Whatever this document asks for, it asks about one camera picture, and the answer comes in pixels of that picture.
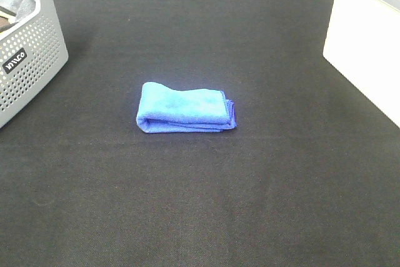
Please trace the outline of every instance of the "towel fold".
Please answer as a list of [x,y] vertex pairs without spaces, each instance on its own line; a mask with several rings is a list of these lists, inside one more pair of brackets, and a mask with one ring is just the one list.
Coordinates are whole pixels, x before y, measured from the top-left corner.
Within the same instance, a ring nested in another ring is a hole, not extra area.
[[218,132],[236,127],[234,103],[222,91],[176,91],[145,83],[136,116],[145,133]]

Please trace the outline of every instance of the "basket label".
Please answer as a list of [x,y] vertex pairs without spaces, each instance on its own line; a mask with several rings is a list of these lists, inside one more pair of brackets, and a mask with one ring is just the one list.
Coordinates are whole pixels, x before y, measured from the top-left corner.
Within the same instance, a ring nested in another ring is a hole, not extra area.
[[12,70],[16,68],[24,59],[26,59],[27,54],[24,48],[21,48],[14,54],[11,58],[9,58],[3,65],[2,68],[4,71],[9,74]]

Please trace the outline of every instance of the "basket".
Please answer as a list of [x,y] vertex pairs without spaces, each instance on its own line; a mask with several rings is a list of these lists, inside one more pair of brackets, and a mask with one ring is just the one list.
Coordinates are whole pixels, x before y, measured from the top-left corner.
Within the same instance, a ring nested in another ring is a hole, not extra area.
[[0,34],[0,128],[56,75],[68,52],[53,0]]

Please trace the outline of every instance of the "perforated basket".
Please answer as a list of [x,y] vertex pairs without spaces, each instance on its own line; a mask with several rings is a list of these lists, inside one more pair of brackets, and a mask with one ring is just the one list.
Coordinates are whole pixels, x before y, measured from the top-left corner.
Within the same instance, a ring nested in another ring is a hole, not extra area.
[[56,75],[68,52],[53,0],[0,34],[0,128]]

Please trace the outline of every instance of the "towel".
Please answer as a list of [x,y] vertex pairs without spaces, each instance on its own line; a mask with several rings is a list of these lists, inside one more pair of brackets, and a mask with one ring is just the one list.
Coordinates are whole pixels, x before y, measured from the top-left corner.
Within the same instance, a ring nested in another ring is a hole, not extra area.
[[234,103],[222,91],[176,91],[145,83],[136,116],[145,133],[218,132],[236,127]]

